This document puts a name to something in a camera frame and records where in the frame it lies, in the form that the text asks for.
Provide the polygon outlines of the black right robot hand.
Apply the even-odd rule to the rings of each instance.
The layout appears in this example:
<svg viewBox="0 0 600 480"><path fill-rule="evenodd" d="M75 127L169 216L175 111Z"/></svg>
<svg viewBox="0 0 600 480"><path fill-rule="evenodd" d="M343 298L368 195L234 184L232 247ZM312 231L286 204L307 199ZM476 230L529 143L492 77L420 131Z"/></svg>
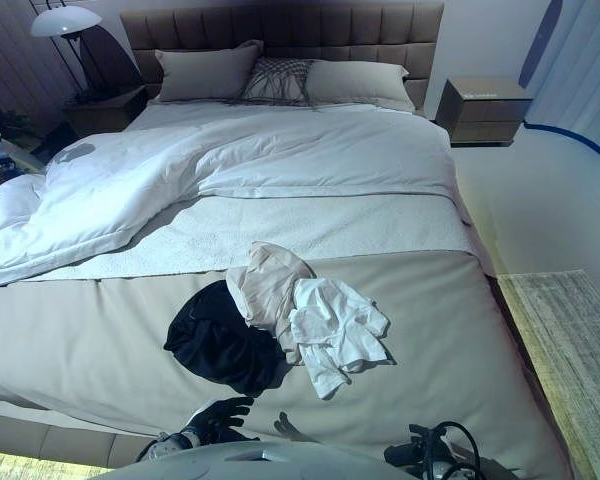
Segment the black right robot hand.
<svg viewBox="0 0 600 480"><path fill-rule="evenodd" d="M420 462L442 461L448 454L446 444L434 430L410 424L411 440L407 444L389 446L384 450L384 459L394 466L416 465Z"/></svg>

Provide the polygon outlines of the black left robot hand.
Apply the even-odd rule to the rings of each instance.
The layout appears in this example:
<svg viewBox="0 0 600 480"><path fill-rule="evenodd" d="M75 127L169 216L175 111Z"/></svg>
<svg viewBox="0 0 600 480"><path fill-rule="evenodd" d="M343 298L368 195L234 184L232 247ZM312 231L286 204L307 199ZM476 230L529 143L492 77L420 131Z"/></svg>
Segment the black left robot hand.
<svg viewBox="0 0 600 480"><path fill-rule="evenodd" d="M202 444L216 443L223 430L241 427L250 412L254 399L248 396L218 400L196 412L186 429L195 434Z"/></svg>

